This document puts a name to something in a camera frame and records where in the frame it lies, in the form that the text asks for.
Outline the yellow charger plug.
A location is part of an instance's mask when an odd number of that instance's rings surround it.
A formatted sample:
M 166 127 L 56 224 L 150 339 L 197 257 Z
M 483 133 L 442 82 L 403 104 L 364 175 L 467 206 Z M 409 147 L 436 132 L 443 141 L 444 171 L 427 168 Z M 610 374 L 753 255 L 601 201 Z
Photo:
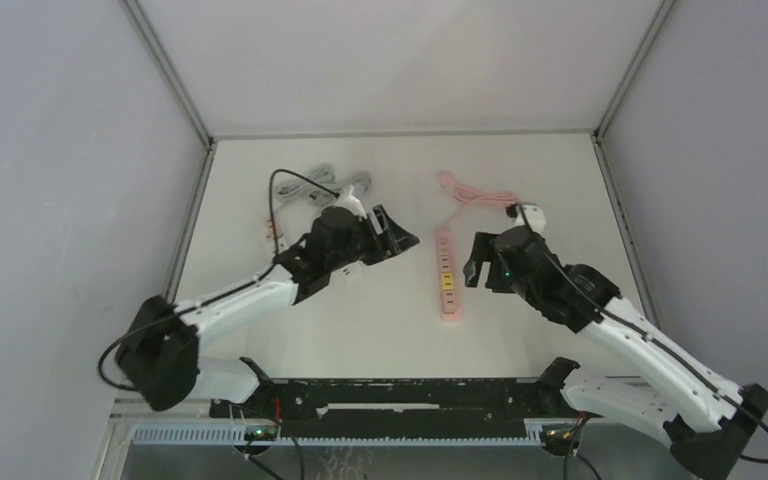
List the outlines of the yellow charger plug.
M 440 274 L 440 289 L 443 292 L 450 292 L 456 289 L 456 279 L 453 273 Z

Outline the pink charger plug with prongs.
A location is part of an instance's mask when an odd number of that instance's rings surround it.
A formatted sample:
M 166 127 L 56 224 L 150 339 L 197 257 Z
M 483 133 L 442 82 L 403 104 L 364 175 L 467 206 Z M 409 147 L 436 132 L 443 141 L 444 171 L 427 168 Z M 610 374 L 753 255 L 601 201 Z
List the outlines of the pink charger plug with prongs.
M 439 258 L 451 258 L 451 239 L 441 236 L 436 238 L 436 253 Z

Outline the pink power strip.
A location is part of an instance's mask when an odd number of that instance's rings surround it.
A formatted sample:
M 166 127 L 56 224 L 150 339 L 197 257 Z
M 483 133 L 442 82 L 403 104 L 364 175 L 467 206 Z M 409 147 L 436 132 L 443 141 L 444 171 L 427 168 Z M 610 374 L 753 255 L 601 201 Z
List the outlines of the pink power strip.
M 437 276 L 439 286 L 440 314 L 447 322 L 462 318 L 462 305 L 455 272 L 454 242 L 449 229 L 438 228 L 434 232 Z

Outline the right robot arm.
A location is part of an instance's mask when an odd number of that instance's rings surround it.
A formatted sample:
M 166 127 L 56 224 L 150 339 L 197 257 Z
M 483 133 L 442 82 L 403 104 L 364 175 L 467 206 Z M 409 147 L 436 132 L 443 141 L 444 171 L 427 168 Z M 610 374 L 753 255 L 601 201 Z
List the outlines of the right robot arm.
M 695 359 L 651 323 L 597 269 L 563 265 L 545 239 L 526 225 L 500 234 L 476 233 L 464 268 L 474 288 L 483 264 L 486 288 L 515 293 L 548 321 L 611 352 L 637 370 L 647 388 L 599 376 L 558 357 L 540 375 L 539 406 L 552 416 L 570 409 L 600 416 L 665 445 L 699 479 L 726 479 L 757 430 L 768 390 L 739 385 Z

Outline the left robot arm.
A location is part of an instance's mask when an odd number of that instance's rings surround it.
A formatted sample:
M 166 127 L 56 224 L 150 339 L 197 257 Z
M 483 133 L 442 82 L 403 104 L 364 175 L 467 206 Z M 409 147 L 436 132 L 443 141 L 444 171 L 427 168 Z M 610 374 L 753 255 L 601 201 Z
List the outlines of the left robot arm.
M 280 250 L 250 280 L 195 300 L 145 300 L 128 331 L 100 355 L 124 374 L 117 387 L 138 393 L 154 411 L 188 398 L 234 403 L 250 417 L 265 414 L 273 394 L 251 359 L 207 355 L 211 343 L 270 312 L 297 305 L 329 286 L 334 273 L 360 262 L 376 265 L 419 244 L 377 205 L 371 212 L 325 208 L 308 233 Z

